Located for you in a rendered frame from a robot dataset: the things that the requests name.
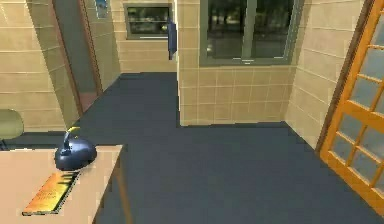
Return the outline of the dark blue hanging cloth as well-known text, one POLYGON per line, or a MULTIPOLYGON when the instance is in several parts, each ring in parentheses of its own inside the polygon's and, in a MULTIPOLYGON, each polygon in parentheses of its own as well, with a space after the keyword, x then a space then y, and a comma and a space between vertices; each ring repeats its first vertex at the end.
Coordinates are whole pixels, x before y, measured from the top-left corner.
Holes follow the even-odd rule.
POLYGON ((168 38, 168 59, 172 60, 174 54, 177 52, 177 29, 176 24, 169 20, 167 23, 167 38, 168 38))

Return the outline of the large grey-framed window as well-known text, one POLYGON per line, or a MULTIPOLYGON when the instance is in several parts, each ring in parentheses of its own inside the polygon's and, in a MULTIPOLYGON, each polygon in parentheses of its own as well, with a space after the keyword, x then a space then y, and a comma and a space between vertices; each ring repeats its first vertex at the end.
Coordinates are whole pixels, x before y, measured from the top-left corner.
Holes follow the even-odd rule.
POLYGON ((288 65, 304 0, 200 0, 199 64, 288 65))

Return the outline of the small grey-framed window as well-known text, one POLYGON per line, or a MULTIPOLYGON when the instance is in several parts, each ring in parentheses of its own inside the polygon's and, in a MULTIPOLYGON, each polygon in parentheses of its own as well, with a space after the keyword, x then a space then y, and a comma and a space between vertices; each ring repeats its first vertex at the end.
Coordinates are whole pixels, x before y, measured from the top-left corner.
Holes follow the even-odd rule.
POLYGON ((173 18, 170 3, 124 3, 128 39, 166 39, 173 18))

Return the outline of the dark blue kettle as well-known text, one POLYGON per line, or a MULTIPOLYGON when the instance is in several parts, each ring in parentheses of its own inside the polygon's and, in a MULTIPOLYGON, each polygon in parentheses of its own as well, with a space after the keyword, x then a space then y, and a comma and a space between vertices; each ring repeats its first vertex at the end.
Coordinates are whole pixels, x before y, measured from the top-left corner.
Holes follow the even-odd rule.
POLYGON ((82 169, 97 157, 96 146, 76 134, 79 129, 79 126, 69 128, 64 134, 62 145, 54 154, 55 166, 61 171, 82 169))

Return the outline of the grey room door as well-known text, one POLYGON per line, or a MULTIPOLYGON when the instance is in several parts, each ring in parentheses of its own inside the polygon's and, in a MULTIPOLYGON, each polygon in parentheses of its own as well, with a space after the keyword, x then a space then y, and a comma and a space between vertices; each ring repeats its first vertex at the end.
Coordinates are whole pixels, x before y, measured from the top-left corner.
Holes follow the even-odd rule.
POLYGON ((102 93, 85 0, 52 0, 52 3, 81 112, 84 113, 102 93))

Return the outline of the orange book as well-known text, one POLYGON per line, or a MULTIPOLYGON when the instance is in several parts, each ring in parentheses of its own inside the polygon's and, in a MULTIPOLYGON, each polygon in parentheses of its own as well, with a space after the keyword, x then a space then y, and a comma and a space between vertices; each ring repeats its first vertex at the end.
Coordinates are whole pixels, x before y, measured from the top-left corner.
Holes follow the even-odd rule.
POLYGON ((79 176, 79 172, 55 172, 50 175, 23 209, 22 215, 58 214, 79 176))

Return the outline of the orange glass-paned door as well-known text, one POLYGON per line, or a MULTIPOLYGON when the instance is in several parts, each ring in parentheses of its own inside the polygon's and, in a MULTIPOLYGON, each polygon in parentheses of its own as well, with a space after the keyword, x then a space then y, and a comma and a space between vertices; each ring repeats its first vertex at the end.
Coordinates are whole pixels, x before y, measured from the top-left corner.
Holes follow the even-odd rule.
POLYGON ((367 0, 332 99, 322 161, 384 221, 384 0, 367 0))

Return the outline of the light wooden table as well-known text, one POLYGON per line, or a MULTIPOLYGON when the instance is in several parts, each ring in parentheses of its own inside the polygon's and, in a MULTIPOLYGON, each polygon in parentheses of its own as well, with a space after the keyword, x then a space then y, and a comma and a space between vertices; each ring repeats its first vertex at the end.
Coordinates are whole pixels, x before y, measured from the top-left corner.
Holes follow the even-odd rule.
POLYGON ((97 224, 104 193, 117 180, 124 224, 133 224, 123 177, 123 147, 99 146, 98 156, 81 175, 57 215, 24 216, 22 210, 56 171, 53 149, 0 152, 0 224, 97 224))

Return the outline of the pale green chair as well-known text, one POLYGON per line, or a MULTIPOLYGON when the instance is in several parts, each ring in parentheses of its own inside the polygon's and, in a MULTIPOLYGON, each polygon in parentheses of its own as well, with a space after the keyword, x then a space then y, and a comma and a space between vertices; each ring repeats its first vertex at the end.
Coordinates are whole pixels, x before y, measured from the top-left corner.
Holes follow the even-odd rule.
POLYGON ((17 111, 0 109, 0 151, 7 149, 6 140, 19 137, 23 132, 23 119, 17 111))

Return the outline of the blue framed wall picture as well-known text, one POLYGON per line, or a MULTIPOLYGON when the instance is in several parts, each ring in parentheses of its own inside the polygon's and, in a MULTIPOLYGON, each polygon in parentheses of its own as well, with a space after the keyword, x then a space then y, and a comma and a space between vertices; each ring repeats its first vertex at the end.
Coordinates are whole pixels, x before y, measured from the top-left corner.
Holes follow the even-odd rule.
POLYGON ((108 14, 107 0, 95 0, 95 7, 98 19, 104 19, 108 14))

